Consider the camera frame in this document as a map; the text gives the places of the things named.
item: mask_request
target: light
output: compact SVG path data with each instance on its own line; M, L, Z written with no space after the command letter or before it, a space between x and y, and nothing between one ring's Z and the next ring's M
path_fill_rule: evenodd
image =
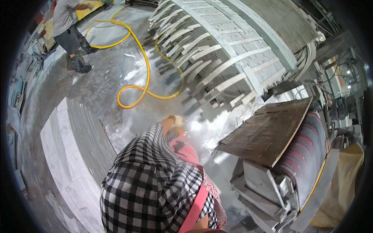
M198 131L202 128L202 124L197 122L197 121L194 121L194 122L191 122L191 129L194 130L194 131Z

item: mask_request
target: debris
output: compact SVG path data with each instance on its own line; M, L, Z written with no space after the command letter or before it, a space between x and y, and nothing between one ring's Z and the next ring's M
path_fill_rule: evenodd
M136 58L134 55L131 55L131 54L124 53L124 55L126 55L127 57L134 57L134 58Z

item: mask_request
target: black rubber boot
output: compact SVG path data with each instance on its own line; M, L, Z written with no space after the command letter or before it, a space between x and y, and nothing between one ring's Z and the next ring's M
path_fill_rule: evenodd
M72 58L70 58L70 60L72 61L72 63L74 63L75 71L78 73L87 73L92 69L92 66L84 66L80 62L78 55L73 56Z
M79 43L80 43L80 47L82 47L82 49L87 54L95 53L98 50L98 48L92 48L85 37L82 37L82 41L80 41Z

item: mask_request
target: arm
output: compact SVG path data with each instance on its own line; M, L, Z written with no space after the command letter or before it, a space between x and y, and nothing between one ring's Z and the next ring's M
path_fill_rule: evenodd
M81 3L78 3L75 7L74 7L74 9L75 10L85 10L85 9L88 9L88 4L81 4Z
M171 118L164 119L163 121L160 122L160 124L163 127L163 136L165 136L167 132L171 129L173 124L175 124L175 120Z

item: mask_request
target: gray shorts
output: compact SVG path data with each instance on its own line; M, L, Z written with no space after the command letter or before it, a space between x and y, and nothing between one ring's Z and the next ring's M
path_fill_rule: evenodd
M54 37L54 41L59 43L61 47L70 55L79 49L79 40L82 37L83 35L76 29L75 25L72 25L62 34Z

